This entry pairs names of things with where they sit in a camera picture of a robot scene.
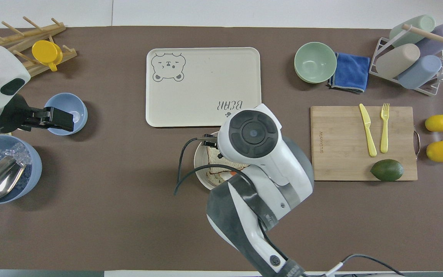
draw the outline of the yellow fork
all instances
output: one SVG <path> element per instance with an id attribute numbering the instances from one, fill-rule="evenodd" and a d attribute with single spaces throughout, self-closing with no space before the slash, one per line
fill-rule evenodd
<path id="1" fill-rule="evenodd" d="M 384 105 L 382 106 L 380 117 L 384 121 L 382 128 L 382 139 L 380 140 L 380 152 L 386 153 L 388 149 L 387 120 L 389 119 L 389 103 L 384 103 Z"/>

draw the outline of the lemon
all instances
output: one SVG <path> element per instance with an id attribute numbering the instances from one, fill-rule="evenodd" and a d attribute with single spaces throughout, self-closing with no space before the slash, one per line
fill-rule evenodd
<path id="1" fill-rule="evenodd" d="M 400 162 L 386 159 L 376 162 L 370 172 L 381 181 L 392 182 L 403 176 L 404 169 Z"/>
<path id="2" fill-rule="evenodd" d="M 430 116 L 425 121 L 425 127 L 431 132 L 443 132 L 443 114 Z"/>
<path id="3" fill-rule="evenodd" d="M 443 141 L 429 144 L 427 146 L 427 156 L 434 162 L 443 163 Z"/>

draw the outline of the white table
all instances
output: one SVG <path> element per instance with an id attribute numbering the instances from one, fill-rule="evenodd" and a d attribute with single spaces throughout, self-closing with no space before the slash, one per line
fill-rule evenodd
<path id="1" fill-rule="evenodd" d="M 68 27 L 84 26 L 222 26 L 307 28 L 392 28 L 421 14 L 443 23 L 443 1 L 437 0 L 0 0 L 1 21 L 31 28 L 23 16 L 39 26 L 51 18 Z M 183 272 L 201 276 L 206 272 Z M 210 272 L 210 276 L 248 276 L 256 272 Z M 179 272 L 106 272 L 106 276 L 165 276 Z"/>

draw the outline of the white tray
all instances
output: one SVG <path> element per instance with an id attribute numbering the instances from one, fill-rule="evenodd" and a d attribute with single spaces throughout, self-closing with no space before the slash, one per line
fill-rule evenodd
<path id="1" fill-rule="evenodd" d="M 146 56 L 153 127 L 220 126 L 260 103 L 260 55 L 252 47 L 153 49 Z"/>

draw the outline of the brown table mat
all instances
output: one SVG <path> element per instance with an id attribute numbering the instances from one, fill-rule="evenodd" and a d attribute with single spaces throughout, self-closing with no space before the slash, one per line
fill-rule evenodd
<path id="1" fill-rule="evenodd" d="M 443 270 L 443 164 L 426 158 L 438 139 L 424 120 L 443 114 L 443 85 L 433 97 L 370 76 L 363 95 L 307 84 L 293 70 L 306 42 L 371 57 L 388 30 L 328 28 L 93 27 L 68 28 L 58 45 L 78 57 L 22 90 L 43 107 L 71 92 L 88 123 L 68 137 L 15 131 L 37 149 L 42 177 L 33 191 L 0 205 L 0 269 L 254 270 L 209 225 L 209 191 L 195 176 L 172 195 L 179 154 L 192 137 L 217 128 L 153 128 L 145 121 L 146 54 L 154 48 L 255 47 L 262 100 L 310 156 L 313 105 L 412 106 L 421 135 L 418 181 L 316 182 L 314 193 L 269 232 L 306 270 L 329 270 L 351 253 L 369 254 L 399 270 Z M 195 145 L 185 155 L 192 168 Z M 343 270 L 384 270 L 352 260 Z"/>

